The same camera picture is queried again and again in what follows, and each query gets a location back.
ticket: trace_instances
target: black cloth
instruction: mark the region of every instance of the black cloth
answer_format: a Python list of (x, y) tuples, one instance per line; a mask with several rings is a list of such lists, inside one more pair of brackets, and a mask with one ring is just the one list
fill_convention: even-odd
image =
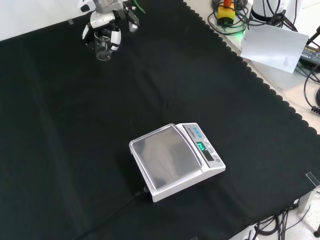
[(145, 186), (129, 142), (169, 123), (198, 123), (226, 171), (85, 239), (228, 240), (320, 179), (320, 138), (287, 102), (180, 0), (143, 7), (109, 62), (81, 41), (88, 16), (0, 43), (0, 239), (98, 225)]

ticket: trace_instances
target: floor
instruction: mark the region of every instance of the floor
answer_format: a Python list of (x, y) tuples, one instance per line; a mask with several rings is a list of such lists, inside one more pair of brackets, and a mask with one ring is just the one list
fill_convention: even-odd
[[(299, 213), (298, 209), (292, 210), (289, 212), (287, 227), (289, 228), (295, 223), (297, 223), (305, 213)], [(318, 229), (320, 225), (320, 194), (317, 193), (312, 201), (310, 210), (304, 217), (304, 219), (298, 223), (296, 226), (292, 227), (285, 232), (285, 239), (287, 240), (316, 240), (314, 237), (314, 231)], [(270, 231), (275, 227), (275, 224), (272, 223), (265, 228), (266, 231)], [(258, 235), (256, 240), (278, 240), (278, 234), (274, 233), (270, 236)]]
[[(304, 33), (313, 35), (319, 26), (319, 15), (320, 12), (320, 0), (303, 0), (301, 15), (304, 19), (309, 19), (308, 27), (304, 24)], [(315, 41), (320, 44), (320, 37)], [(299, 213), (298, 209), (289, 212), (287, 228), (297, 223), (304, 213)], [(314, 231), (318, 229), (320, 225), (320, 194), (317, 193), (314, 200), (312, 201), (309, 212), (306, 214), (304, 219), (293, 228), (285, 232), (285, 238), (287, 240), (316, 240), (314, 237)], [(265, 230), (272, 230), (274, 224), (269, 225)], [(258, 235), (257, 240), (278, 240), (278, 234), (275, 233), (271, 236)]]

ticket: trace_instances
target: white paper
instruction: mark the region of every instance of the white paper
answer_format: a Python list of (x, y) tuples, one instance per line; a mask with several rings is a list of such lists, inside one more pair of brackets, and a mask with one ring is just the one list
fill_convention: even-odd
[(250, 26), (241, 57), (293, 73), (309, 36), (270, 25)]

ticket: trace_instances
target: robotic arm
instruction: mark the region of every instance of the robotic arm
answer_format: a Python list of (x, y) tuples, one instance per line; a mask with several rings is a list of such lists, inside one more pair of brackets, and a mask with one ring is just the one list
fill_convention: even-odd
[(94, 45), (96, 57), (101, 61), (110, 60), (119, 48), (119, 21), (127, 21), (132, 33), (139, 27), (139, 19), (133, 13), (136, 8), (126, 6), (123, 0), (79, 0), (78, 8), (83, 13), (94, 11), (83, 30), (82, 39), (87, 46)]

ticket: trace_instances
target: scale display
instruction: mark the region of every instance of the scale display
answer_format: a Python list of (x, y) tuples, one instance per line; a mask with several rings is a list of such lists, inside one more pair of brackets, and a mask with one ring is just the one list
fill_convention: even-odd
[(213, 157), (211, 156), (210, 152), (206, 149), (206, 146), (202, 141), (197, 141), (196, 145), (198, 146), (198, 148), (201, 150), (201, 152), (209, 162), (214, 161)]

